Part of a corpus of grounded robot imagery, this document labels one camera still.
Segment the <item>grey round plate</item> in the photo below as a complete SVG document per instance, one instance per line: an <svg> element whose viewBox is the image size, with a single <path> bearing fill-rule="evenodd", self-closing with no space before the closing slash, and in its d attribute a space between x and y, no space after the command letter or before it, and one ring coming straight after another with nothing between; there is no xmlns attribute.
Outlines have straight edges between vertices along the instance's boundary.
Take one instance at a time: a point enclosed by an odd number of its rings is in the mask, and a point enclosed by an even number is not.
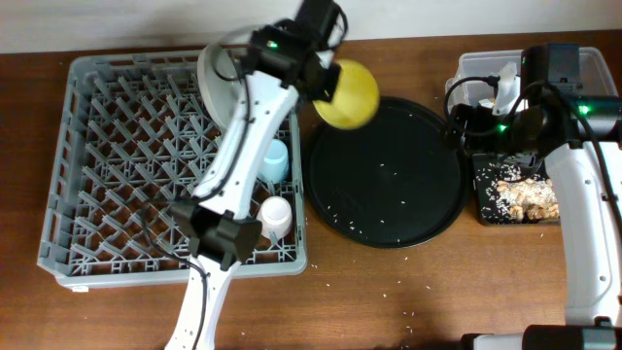
<svg viewBox="0 0 622 350"><path fill-rule="evenodd" d="M222 135L235 116L245 117L246 91L240 69L229 53L217 44L205 47L197 61L197 82L208 115Z"/></svg>

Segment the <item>pink plastic cup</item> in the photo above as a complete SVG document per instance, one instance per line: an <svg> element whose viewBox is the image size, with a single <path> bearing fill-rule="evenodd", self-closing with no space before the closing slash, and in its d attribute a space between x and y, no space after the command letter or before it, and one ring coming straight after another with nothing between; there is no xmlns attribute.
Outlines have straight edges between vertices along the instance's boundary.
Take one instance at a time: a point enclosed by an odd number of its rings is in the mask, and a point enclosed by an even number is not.
<svg viewBox="0 0 622 350"><path fill-rule="evenodd" d="M293 210L281 196L270 196L261 205L257 219L261 222L261 235L266 239L284 238L293 226Z"/></svg>

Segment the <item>white napkin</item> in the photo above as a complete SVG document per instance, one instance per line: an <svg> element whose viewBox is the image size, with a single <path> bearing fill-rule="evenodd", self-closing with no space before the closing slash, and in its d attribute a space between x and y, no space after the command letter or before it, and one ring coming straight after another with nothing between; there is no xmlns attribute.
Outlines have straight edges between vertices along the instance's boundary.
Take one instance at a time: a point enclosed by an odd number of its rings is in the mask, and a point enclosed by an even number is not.
<svg viewBox="0 0 622 350"><path fill-rule="evenodd" d="M496 103L495 97L485 98L478 101L478 105L484 108L494 109Z"/></svg>

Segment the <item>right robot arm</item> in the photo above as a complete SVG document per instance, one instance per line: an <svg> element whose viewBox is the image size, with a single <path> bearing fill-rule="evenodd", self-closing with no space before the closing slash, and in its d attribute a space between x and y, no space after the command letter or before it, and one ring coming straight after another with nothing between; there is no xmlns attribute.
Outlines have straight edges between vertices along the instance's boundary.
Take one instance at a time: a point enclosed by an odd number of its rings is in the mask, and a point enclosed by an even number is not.
<svg viewBox="0 0 622 350"><path fill-rule="evenodd" d="M466 334L465 349L621 345L621 100L602 54L573 44L471 52L446 85L449 134L474 153L532 154L552 181L567 267L565 322Z"/></svg>

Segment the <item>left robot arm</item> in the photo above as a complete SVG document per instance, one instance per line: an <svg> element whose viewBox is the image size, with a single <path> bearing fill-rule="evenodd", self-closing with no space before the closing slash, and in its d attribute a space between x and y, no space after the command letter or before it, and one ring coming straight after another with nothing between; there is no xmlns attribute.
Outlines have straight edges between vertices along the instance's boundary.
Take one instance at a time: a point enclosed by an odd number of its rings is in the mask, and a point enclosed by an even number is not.
<svg viewBox="0 0 622 350"><path fill-rule="evenodd" d="M331 34L347 22L335 2L305 1L295 18L252 33L224 141L191 197L171 203L190 240L190 277L167 348L213 348L232 276L259 241L261 223L249 210L263 158L301 95L332 100L341 73L332 58L342 41Z"/></svg>

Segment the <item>yellow bowl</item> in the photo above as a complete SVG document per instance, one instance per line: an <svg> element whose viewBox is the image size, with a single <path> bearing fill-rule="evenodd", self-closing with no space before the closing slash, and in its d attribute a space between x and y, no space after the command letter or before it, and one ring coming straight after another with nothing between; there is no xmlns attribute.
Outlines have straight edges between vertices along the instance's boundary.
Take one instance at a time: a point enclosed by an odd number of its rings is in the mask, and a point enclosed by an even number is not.
<svg viewBox="0 0 622 350"><path fill-rule="evenodd" d="M330 126L349 130L369 123L379 103L378 84L371 72L351 59L338 59L340 68L331 101L315 100L314 108Z"/></svg>

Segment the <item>food scraps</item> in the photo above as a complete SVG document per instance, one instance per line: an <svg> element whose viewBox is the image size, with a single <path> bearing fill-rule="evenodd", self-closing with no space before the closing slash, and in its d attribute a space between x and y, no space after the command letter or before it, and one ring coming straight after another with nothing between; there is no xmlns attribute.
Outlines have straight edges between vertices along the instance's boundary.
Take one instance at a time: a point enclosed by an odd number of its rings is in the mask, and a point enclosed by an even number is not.
<svg viewBox="0 0 622 350"><path fill-rule="evenodd" d="M539 172L527 174L518 165L495 167L492 163L474 169L474 190L478 213L485 225L527 225L556 223L560 207L553 182Z"/></svg>

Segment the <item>light blue plastic cup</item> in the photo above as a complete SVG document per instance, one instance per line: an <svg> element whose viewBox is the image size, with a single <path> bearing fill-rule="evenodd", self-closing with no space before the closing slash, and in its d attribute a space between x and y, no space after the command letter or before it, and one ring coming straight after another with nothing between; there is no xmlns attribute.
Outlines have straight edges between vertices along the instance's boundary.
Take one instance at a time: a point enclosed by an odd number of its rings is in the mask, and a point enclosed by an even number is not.
<svg viewBox="0 0 622 350"><path fill-rule="evenodd" d="M259 178L265 183L281 183L288 177L289 166L288 147L283 141L273 139L263 158Z"/></svg>

